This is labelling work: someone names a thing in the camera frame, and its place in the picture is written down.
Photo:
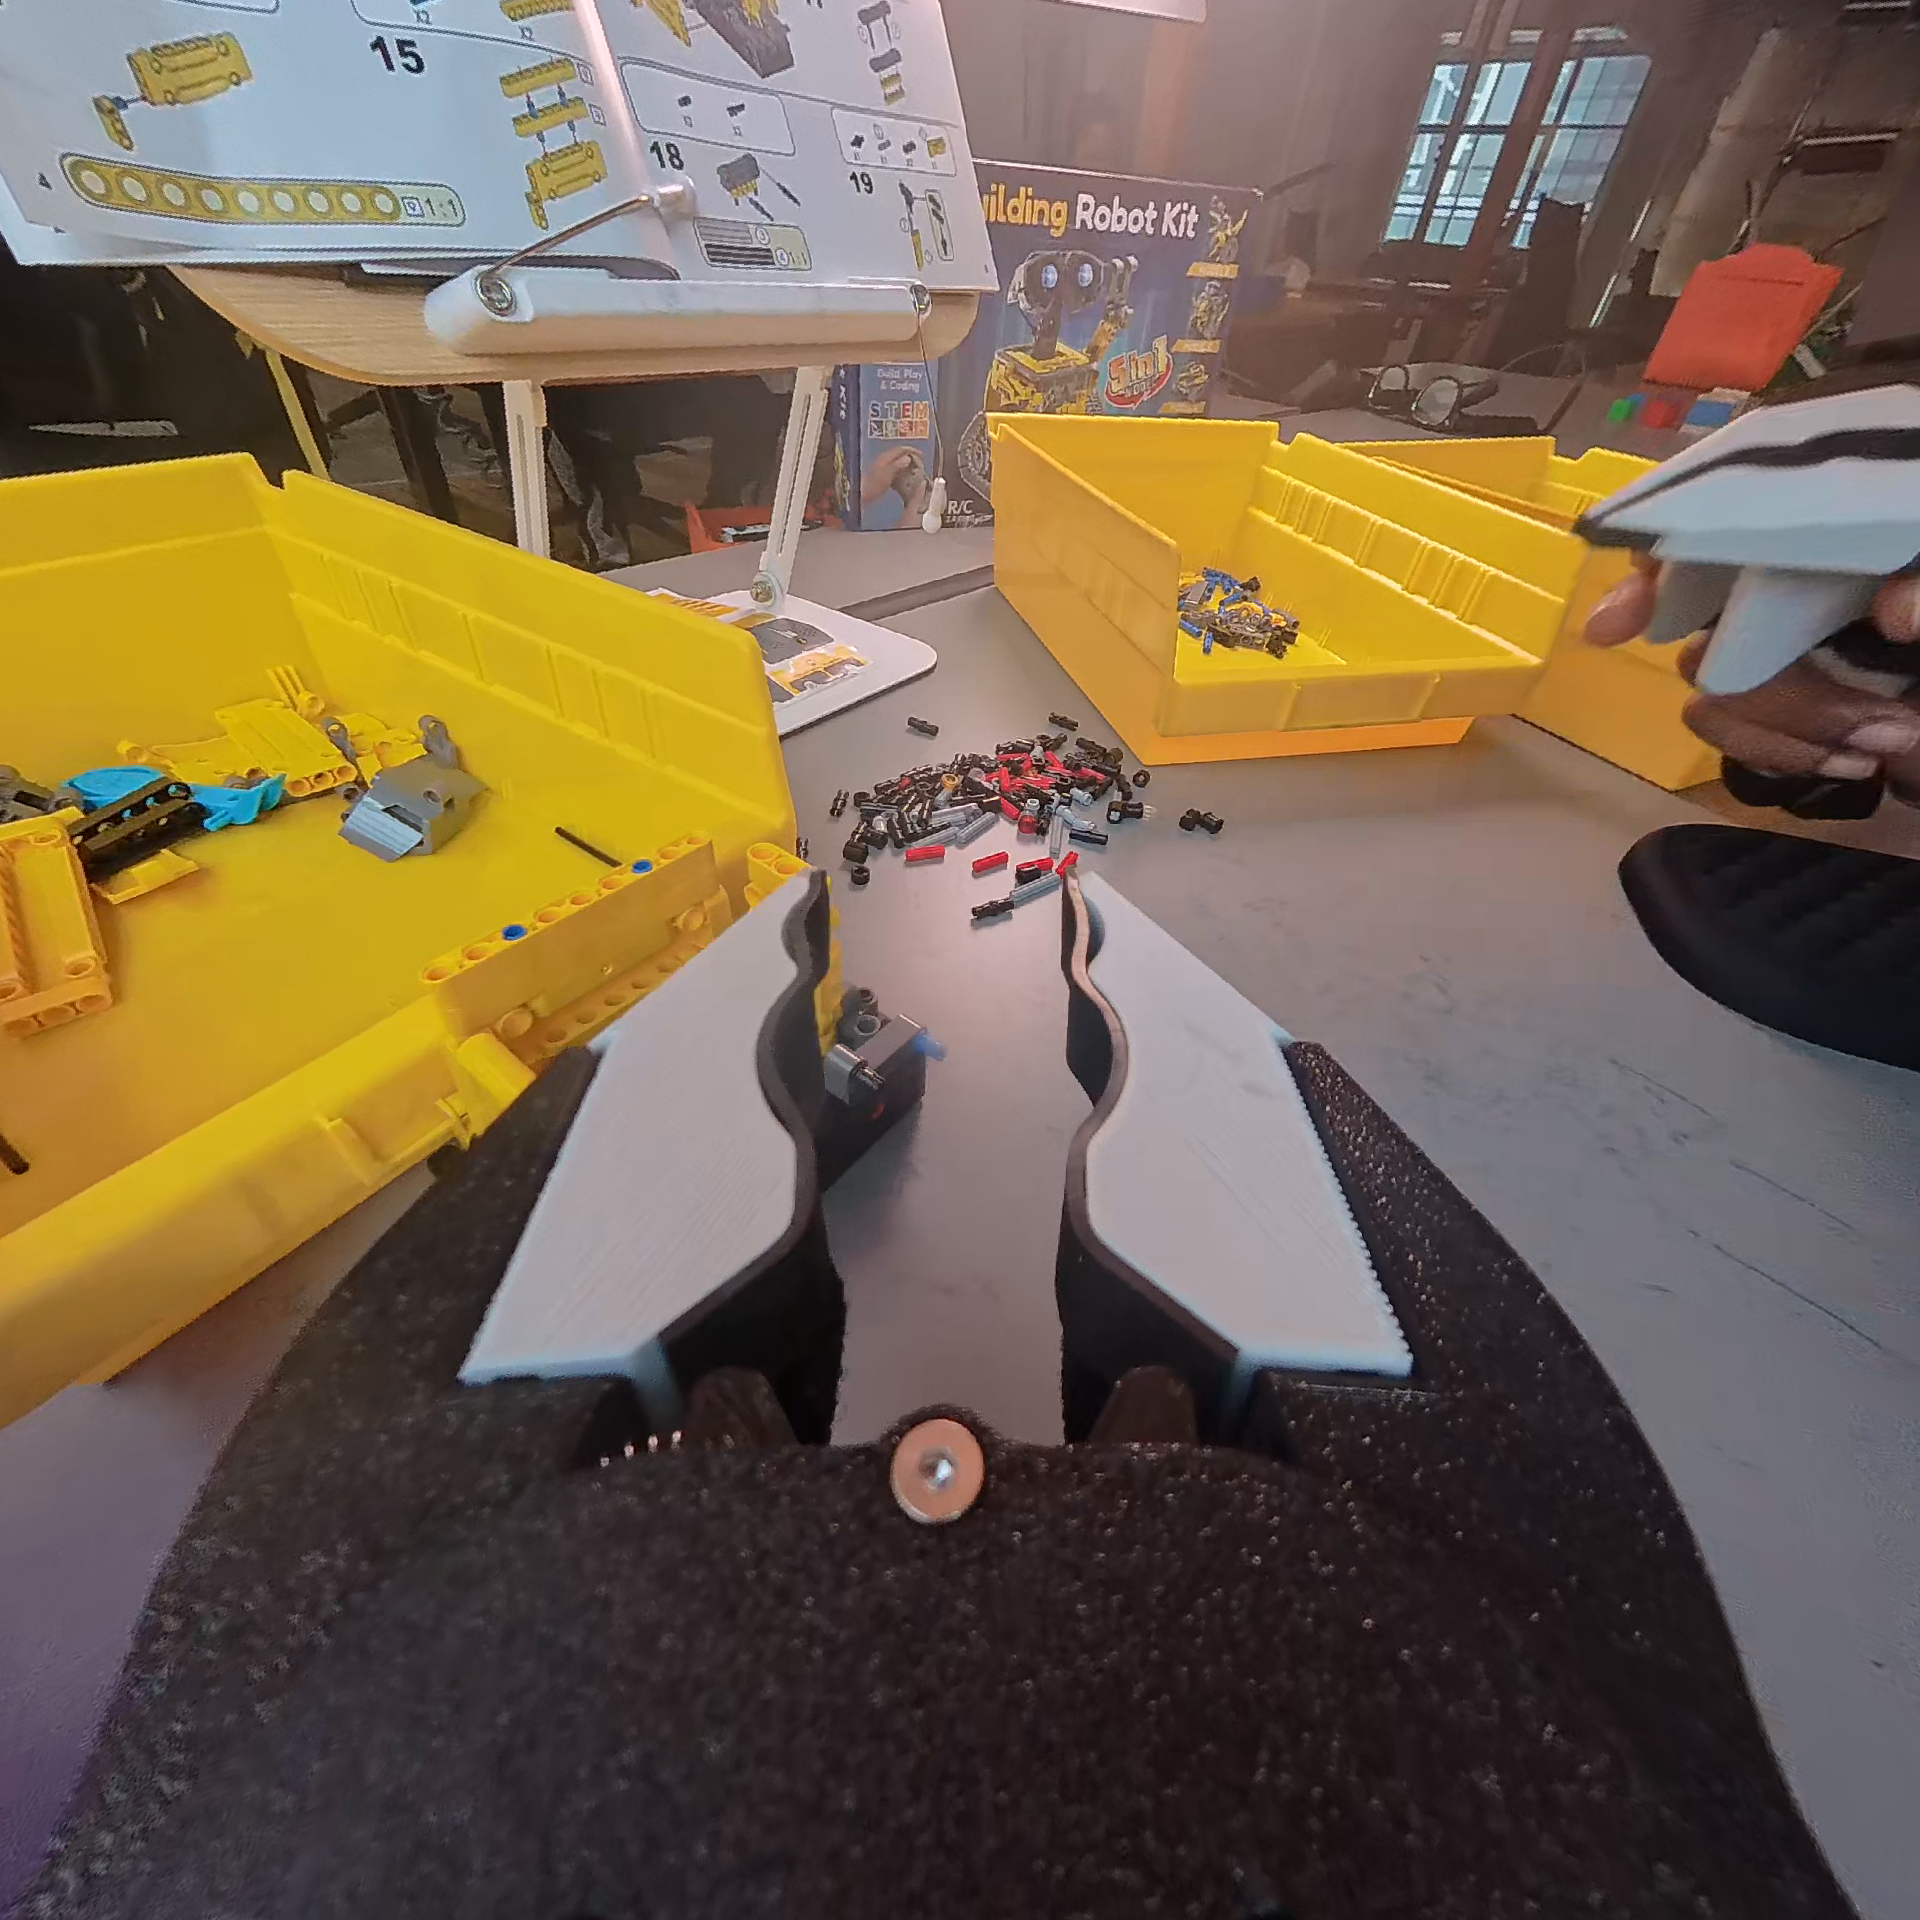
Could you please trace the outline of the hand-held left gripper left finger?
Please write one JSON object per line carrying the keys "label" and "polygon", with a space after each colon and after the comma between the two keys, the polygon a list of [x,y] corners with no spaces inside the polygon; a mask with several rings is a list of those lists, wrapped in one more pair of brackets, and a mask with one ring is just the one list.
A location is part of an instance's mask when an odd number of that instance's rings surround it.
{"label": "hand-held left gripper left finger", "polygon": [[615,1382],[668,1435],[704,1380],[745,1371],[796,1442],[830,1440],[845,1286],[817,1145],[828,958],[828,881],[803,868],[589,1045],[463,1386]]}

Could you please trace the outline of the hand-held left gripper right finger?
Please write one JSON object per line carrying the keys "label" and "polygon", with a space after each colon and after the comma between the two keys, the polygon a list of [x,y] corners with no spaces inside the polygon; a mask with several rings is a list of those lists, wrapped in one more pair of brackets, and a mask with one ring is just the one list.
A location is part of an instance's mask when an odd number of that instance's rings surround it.
{"label": "hand-held left gripper right finger", "polygon": [[1234,1440],[1265,1374],[1406,1387],[1415,1357],[1283,1026],[1097,875],[1061,887],[1067,1148],[1054,1299],[1061,1421],[1090,1440],[1125,1378],[1187,1393]]}

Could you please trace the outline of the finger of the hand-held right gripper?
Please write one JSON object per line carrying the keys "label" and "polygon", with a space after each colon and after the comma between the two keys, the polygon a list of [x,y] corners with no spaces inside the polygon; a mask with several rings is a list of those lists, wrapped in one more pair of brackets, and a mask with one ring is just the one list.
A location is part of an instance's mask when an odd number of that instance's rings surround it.
{"label": "finger of the hand-held right gripper", "polygon": [[1575,516],[1590,546],[1750,548],[1763,535],[1890,533],[1916,512],[1918,390],[1876,384],[1769,403],[1684,444]]}
{"label": "finger of the hand-held right gripper", "polygon": [[1588,512],[1588,544],[1667,563],[1895,574],[1918,555],[1912,446],[1671,459]]}

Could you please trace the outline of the yellow grey lego build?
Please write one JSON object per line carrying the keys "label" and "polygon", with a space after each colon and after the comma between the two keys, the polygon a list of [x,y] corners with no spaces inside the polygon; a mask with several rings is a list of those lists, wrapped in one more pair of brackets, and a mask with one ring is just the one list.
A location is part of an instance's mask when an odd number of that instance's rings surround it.
{"label": "yellow grey lego build", "polygon": [[653,996],[779,885],[813,875],[802,857],[753,843],[736,906],[711,842],[685,836],[434,956],[419,983],[453,1069],[451,1141],[470,1147],[562,1052]]}

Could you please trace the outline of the heap of mixed lego parts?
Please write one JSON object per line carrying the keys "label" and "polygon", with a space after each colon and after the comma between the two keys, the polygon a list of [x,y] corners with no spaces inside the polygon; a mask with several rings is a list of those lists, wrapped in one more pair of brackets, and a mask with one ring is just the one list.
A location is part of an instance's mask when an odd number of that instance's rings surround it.
{"label": "heap of mixed lego parts", "polygon": [[1174,597],[1178,631],[1204,655],[1227,650],[1283,659],[1298,642],[1298,618],[1268,603],[1253,576],[1202,567],[1180,574]]}

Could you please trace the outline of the yellow storage bin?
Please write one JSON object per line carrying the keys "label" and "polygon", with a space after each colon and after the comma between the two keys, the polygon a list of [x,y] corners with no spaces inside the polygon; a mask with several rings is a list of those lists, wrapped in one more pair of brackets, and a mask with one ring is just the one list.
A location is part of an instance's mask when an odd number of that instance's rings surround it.
{"label": "yellow storage bin", "polygon": [[1596,604],[1628,574],[1628,555],[1586,546],[1573,520],[1650,459],[1603,446],[1560,456],[1551,439],[1379,441],[1347,452],[1462,495],[1470,510],[1458,548],[1562,599],[1562,631],[1522,719],[1669,793],[1716,778],[1714,753],[1682,723],[1690,689],[1677,646],[1586,640]]}
{"label": "yellow storage bin", "polygon": [[455,1145],[419,970],[685,836],[743,906],[794,810],[753,636],[244,456],[3,480],[3,764],[207,738],[291,667],[338,708],[446,723],[487,785],[382,862],[335,804],[190,845],[98,909],[113,1003],[3,1037],[3,1421],[99,1382]]}
{"label": "yellow storage bin", "polygon": [[[1274,424],[1001,414],[995,587],[1146,766],[1449,747],[1515,715],[1562,599],[1458,548],[1468,501]],[[1176,625],[1182,572],[1253,576],[1283,659]]]}

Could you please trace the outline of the pile of lego pins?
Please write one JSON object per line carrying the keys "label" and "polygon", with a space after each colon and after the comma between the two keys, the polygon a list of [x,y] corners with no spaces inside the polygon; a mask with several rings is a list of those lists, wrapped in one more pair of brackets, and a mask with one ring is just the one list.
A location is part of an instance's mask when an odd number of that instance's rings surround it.
{"label": "pile of lego pins", "polygon": [[882,862],[948,868],[975,887],[967,924],[1003,924],[1054,900],[1116,838],[1157,821],[1214,840],[1225,821],[1210,806],[1172,810],[1144,764],[1120,746],[1050,714],[1035,732],[986,749],[922,759],[866,785],[839,785],[828,821],[843,828],[839,866],[866,887]]}

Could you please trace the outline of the lego instruction booklet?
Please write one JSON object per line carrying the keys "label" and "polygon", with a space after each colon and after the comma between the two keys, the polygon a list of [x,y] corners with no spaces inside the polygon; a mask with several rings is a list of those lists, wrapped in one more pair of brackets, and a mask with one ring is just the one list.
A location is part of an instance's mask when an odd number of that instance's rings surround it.
{"label": "lego instruction booklet", "polygon": [[709,599],[666,587],[653,587],[647,593],[754,638],[781,734],[847,710],[856,697],[869,695],[869,683],[877,683],[877,659],[867,644],[841,635],[837,627],[818,625],[809,612],[802,616],[760,612],[734,597]]}

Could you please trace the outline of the loose lego gear parts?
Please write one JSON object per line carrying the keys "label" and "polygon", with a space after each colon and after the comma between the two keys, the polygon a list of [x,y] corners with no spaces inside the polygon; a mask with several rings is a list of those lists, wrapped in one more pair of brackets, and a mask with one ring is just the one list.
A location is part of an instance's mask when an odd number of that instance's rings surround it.
{"label": "loose lego gear parts", "polygon": [[113,764],[56,783],[3,766],[5,1039],[111,1009],[98,909],[194,877],[190,843],[327,802],[350,849],[399,862],[442,851],[487,795],[444,719],[338,708],[291,667],[269,682],[269,695],[218,708],[201,740],[124,742]]}

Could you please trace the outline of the lego set box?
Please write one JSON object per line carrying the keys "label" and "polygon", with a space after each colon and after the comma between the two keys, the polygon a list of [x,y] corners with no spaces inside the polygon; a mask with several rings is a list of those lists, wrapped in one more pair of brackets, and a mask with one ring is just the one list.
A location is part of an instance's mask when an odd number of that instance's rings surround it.
{"label": "lego set box", "polygon": [[835,516],[850,533],[994,520],[990,422],[1201,420],[1257,188],[980,158],[995,290],[943,358],[841,367]]}

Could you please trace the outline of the person's right hand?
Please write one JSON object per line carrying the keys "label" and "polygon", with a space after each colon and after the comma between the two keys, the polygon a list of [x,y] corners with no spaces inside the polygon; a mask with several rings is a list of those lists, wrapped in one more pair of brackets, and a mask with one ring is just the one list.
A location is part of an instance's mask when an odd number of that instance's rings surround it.
{"label": "person's right hand", "polygon": [[[1632,572],[1605,593],[1585,627],[1586,642],[1618,648],[1641,636],[1656,606],[1660,563],[1635,557]],[[1871,625],[1897,646],[1916,648],[1916,574],[1888,578],[1869,610]],[[1884,776],[1886,793],[1916,806],[1918,715],[1906,699],[1831,680],[1810,659],[1735,695],[1699,691],[1699,661],[1713,627],[1682,642],[1677,672],[1692,693],[1682,719],[1716,755],[1758,774],[1863,779]]]}

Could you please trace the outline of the orange container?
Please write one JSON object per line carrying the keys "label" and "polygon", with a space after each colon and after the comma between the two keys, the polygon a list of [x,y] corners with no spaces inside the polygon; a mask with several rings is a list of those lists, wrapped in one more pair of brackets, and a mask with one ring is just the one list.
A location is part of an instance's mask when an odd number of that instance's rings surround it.
{"label": "orange container", "polygon": [[1795,247],[1752,245],[1692,269],[1643,367],[1647,386],[1760,392],[1841,283]]}

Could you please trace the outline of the white board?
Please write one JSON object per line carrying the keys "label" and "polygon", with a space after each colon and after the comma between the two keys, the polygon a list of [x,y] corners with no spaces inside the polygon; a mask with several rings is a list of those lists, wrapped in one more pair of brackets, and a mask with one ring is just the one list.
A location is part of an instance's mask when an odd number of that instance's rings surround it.
{"label": "white board", "polygon": [[[711,597],[711,599],[722,599],[722,597],[734,597],[736,601],[747,601],[756,610],[770,612],[764,606],[760,606],[758,603],[754,603],[751,591],[747,591],[747,589],[728,591],[728,593],[722,593],[719,597]],[[882,697],[882,695],[886,695],[890,691],[898,691],[903,685],[920,682],[924,676],[931,674],[935,670],[935,667],[937,667],[937,653],[928,644],[918,642],[911,636],[903,636],[903,635],[899,635],[894,629],[879,627],[875,621],[869,621],[866,618],[854,616],[850,612],[828,610],[826,606],[809,603],[803,597],[796,597],[792,593],[788,593],[781,601],[781,606],[777,610],[773,610],[771,614],[777,614],[777,612],[786,612],[788,616],[802,616],[802,612],[809,612],[811,618],[817,618],[818,625],[822,625],[822,627],[837,627],[841,631],[841,635],[850,636],[850,638],[860,638],[862,642],[866,642],[867,650],[877,659],[877,668],[875,668],[875,680],[877,680],[877,683],[869,683],[869,695],[864,697],[864,699],[856,697],[856,702],[852,706],[849,706],[847,710],[832,712],[826,717],[817,719],[817,725],[820,725],[824,719],[830,719],[830,717],[835,717],[839,714],[845,714],[845,712],[849,712],[852,708],[862,708],[867,702],[875,700],[877,697]],[[805,732],[807,729],[813,729],[817,725],[809,725],[809,727],[803,727],[803,729],[800,729],[796,732],[786,732],[786,734],[781,734],[777,731],[777,734],[779,734],[781,742],[786,742],[786,740],[794,738],[798,732]]]}

